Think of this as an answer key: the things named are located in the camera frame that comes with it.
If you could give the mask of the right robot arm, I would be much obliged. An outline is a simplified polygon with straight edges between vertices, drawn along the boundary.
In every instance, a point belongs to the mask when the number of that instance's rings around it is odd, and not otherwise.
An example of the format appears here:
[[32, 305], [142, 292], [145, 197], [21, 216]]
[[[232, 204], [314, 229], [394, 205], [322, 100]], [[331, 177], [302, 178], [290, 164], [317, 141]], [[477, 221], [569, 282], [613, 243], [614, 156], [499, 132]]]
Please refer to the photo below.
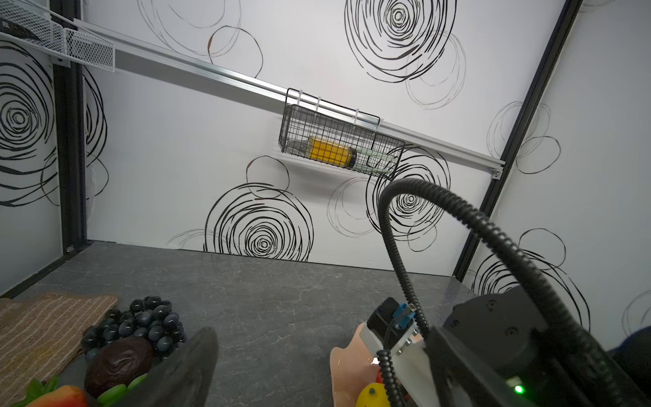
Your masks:
[[522, 287], [456, 305], [426, 340], [440, 405], [648, 406], [649, 372], [569, 323], [552, 325]]

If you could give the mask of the yellow bottle in basket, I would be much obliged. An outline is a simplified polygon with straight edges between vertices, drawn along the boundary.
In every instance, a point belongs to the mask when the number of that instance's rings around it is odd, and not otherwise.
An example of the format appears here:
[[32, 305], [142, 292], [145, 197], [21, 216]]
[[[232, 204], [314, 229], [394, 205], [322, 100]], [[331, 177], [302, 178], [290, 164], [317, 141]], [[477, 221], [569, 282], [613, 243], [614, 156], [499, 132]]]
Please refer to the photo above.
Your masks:
[[357, 152], [353, 148], [335, 142], [310, 137], [308, 139], [307, 156], [309, 159], [330, 164], [331, 166], [351, 169], [356, 163]]

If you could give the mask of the dark brown mangosteen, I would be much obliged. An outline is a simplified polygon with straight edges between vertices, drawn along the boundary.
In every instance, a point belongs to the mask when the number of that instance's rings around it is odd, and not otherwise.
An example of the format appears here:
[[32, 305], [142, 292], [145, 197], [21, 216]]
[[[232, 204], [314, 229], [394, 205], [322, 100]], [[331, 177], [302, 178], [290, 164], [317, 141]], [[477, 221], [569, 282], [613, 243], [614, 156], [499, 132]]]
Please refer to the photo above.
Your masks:
[[149, 341], [125, 337], [103, 347], [86, 369], [85, 390], [94, 398], [118, 385], [129, 385], [148, 373], [154, 363]]

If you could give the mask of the pink wavy fruit bowl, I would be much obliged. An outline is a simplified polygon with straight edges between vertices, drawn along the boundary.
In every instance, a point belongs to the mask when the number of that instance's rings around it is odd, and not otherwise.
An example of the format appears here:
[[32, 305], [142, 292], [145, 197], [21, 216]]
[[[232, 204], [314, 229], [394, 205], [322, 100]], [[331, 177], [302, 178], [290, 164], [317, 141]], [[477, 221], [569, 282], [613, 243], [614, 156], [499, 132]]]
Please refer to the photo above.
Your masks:
[[360, 324], [345, 348], [335, 347], [330, 353], [333, 405], [356, 406], [362, 390], [376, 381], [378, 366], [367, 349], [361, 333], [366, 324]]

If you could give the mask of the red green apple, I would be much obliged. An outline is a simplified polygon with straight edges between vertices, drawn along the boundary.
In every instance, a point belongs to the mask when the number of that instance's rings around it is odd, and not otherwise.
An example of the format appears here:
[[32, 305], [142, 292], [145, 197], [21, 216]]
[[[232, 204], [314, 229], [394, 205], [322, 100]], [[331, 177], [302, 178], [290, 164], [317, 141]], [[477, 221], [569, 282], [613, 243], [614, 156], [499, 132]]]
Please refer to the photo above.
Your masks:
[[56, 388], [58, 384], [57, 377], [46, 384], [33, 379], [28, 384], [25, 398], [14, 403], [12, 407], [88, 407], [86, 393], [81, 388], [71, 385]]

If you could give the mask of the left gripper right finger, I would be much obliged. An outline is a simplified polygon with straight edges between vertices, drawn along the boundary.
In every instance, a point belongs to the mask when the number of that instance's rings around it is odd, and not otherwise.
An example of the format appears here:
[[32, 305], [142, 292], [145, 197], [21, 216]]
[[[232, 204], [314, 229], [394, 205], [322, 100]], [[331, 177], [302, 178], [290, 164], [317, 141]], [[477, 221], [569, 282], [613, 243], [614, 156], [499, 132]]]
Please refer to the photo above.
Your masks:
[[474, 406], [533, 405], [446, 329], [435, 327], [429, 331], [426, 351], [440, 405], [457, 405], [452, 381], [466, 392]]

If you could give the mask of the green lime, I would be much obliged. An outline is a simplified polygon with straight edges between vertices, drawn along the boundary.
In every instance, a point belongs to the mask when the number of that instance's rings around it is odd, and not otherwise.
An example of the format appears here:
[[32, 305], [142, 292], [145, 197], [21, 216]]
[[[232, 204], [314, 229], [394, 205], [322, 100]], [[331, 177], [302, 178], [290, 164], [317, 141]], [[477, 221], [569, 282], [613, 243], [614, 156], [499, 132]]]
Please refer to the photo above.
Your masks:
[[140, 383], [142, 383], [148, 374], [145, 373], [136, 377], [128, 385], [119, 384], [103, 392], [98, 396], [98, 403], [103, 407], [110, 407], [121, 401], [128, 393], [134, 390]]

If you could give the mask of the brown woven mat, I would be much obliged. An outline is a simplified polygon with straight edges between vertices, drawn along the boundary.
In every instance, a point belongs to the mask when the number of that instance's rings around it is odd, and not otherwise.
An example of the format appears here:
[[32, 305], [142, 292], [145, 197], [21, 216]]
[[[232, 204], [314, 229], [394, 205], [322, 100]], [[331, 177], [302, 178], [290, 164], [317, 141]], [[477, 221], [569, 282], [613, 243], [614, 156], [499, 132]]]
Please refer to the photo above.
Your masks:
[[81, 354], [81, 339], [118, 304], [112, 294], [46, 293], [1, 299], [1, 405], [23, 401], [30, 382], [58, 376]]

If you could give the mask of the aluminium wall rail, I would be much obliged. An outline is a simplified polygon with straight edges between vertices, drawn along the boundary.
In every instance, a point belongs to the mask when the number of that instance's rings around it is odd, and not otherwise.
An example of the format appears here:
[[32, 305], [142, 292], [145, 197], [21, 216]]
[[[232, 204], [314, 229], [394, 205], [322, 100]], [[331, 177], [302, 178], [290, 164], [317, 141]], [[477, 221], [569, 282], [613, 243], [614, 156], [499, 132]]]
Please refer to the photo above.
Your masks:
[[192, 76], [201, 81], [212, 81], [234, 88], [239, 92], [240, 97], [245, 98], [246, 103], [253, 103], [269, 111], [280, 112], [286, 102], [296, 103], [315, 113], [343, 120], [376, 131], [381, 135], [394, 137], [424, 149], [436, 151], [448, 158], [456, 159], [464, 166], [483, 169], [490, 172], [494, 180], [498, 180], [503, 176], [505, 162], [501, 159], [495, 159], [486, 154], [480, 154], [471, 149], [427, 136], [421, 132], [400, 127], [376, 115], [333, 103], [302, 90], [283, 88], [237, 71], [178, 54], [163, 47], [154, 46], [148, 42], [93, 25], [84, 20], [75, 19], [74, 23], [81, 30], [113, 43], [115, 68], [117, 70], [130, 71], [135, 63], [149, 64], [154, 69], [164, 67], [177, 75]]

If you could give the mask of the green item in basket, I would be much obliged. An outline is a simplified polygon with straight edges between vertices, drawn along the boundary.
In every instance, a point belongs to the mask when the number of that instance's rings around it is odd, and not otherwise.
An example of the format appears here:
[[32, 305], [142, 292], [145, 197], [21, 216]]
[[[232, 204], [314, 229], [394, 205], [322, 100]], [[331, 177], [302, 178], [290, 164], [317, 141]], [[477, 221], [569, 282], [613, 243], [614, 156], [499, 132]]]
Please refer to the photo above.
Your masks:
[[396, 157], [373, 149], [357, 148], [356, 153], [353, 169], [364, 174], [389, 175], [398, 164]]

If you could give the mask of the dark grape bunch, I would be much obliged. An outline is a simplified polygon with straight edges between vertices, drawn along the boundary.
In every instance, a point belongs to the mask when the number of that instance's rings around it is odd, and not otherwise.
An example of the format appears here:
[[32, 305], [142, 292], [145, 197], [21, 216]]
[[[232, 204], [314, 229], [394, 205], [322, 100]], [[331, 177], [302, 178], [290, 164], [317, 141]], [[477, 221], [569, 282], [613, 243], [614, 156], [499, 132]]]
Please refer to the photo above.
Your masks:
[[160, 359], [188, 340], [173, 303], [159, 296], [147, 296], [132, 300], [126, 310], [108, 310], [103, 320], [86, 328], [80, 344], [86, 361], [91, 362], [105, 347], [127, 338], [147, 340]]

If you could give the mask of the yellow lemon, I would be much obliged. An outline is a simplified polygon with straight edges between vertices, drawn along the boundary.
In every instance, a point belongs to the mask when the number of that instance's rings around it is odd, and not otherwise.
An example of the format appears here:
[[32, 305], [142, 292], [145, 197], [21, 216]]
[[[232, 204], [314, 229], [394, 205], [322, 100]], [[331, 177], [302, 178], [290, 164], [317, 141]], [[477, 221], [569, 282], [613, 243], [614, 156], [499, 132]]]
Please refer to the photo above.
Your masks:
[[359, 394], [356, 407], [390, 407], [386, 388], [382, 383], [370, 383]]

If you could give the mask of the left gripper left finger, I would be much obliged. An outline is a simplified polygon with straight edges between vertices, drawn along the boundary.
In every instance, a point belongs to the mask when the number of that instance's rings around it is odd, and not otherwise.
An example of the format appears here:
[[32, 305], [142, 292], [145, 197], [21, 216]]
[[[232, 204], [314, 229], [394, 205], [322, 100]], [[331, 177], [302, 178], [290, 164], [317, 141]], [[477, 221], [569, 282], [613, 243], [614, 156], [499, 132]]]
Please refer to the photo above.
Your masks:
[[156, 366], [118, 406], [206, 405], [219, 357], [215, 329], [204, 327]]

